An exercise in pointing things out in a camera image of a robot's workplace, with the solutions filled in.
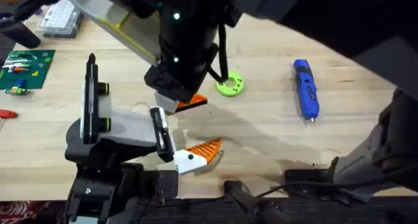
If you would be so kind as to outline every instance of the green gear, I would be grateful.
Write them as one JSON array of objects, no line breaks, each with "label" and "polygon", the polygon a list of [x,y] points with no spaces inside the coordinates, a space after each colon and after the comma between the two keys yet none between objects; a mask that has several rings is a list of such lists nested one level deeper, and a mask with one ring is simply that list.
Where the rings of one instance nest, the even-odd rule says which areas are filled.
[{"label": "green gear", "polygon": [[225,83],[216,82],[217,91],[225,97],[235,97],[239,95],[244,89],[244,79],[236,72],[230,72],[228,75],[228,80],[232,80],[235,85],[233,87],[228,87]]}]

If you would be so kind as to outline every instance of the wooden table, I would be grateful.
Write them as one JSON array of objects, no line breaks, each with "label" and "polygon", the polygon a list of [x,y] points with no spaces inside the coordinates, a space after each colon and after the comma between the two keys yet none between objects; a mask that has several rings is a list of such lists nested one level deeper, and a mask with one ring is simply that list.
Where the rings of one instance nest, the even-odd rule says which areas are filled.
[{"label": "wooden table", "polygon": [[[35,20],[27,26],[34,29]],[[178,148],[224,138],[215,163],[180,177],[181,198],[220,196],[223,181],[232,179],[258,194],[277,185],[285,169],[328,167],[366,138],[391,100],[388,82],[272,22],[244,16],[228,30],[227,46],[230,70],[244,77],[244,92],[222,97],[208,76],[199,93],[209,104],[169,117]],[[114,105],[145,112],[155,104],[144,83],[149,65],[91,21],[76,39],[45,39],[39,49],[57,50],[43,89],[25,97],[0,94],[0,108],[19,113],[0,132],[0,200],[67,198],[76,167],[64,158],[65,133],[80,115],[89,53],[97,56],[99,79],[110,83]],[[296,104],[292,63],[300,57],[309,60],[318,87],[316,127],[305,126]],[[148,169],[172,167],[156,155],[135,161]]]}]

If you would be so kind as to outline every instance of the wire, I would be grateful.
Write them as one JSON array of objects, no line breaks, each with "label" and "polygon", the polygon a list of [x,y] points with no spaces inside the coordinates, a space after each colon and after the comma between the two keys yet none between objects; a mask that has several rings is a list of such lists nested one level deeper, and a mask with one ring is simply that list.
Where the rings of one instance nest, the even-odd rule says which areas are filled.
[{"label": "wire", "polygon": [[340,189],[340,188],[356,188],[366,185],[374,185],[374,184],[380,184],[382,182],[386,182],[387,180],[393,179],[399,175],[411,172],[414,169],[418,168],[418,164],[400,169],[396,172],[392,172],[390,174],[384,175],[382,178],[374,178],[363,182],[352,182],[352,183],[346,183],[346,184],[332,184],[332,183],[325,183],[325,182],[292,182],[289,184],[283,184],[279,185],[269,191],[266,191],[264,193],[261,193],[260,195],[257,195],[257,198],[264,197],[266,195],[269,195],[273,192],[276,192],[280,189],[291,187],[291,186],[298,186],[298,185],[306,185],[306,186],[314,186],[314,187],[324,187],[329,189]]},{"label": "wire", "polygon": [[146,209],[150,206],[151,202],[152,202],[152,198],[150,198],[150,201],[147,203],[147,205],[145,205],[144,210],[142,211],[141,215],[139,216],[138,221],[137,221],[138,224],[141,222],[141,219],[144,217]]},{"label": "wire", "polygon": [[[214,199],[208,199],[208,200],[201,200],[201,201],[196,201],[196,202],[187,202],[186,204],[188,205],[193,205],[193,204],[204,204],[204,203],[208,203],[208,202],[215,202],[217,200],[223,199],[222,197],[218,197],[218,198],[214,198]],[[173,204],[173,205],[148,205],[149,207],[154,207],[154,208],[175,208],[175,207],[180,207],[181,205],[183,205],[182,203],[180,204]]]}]

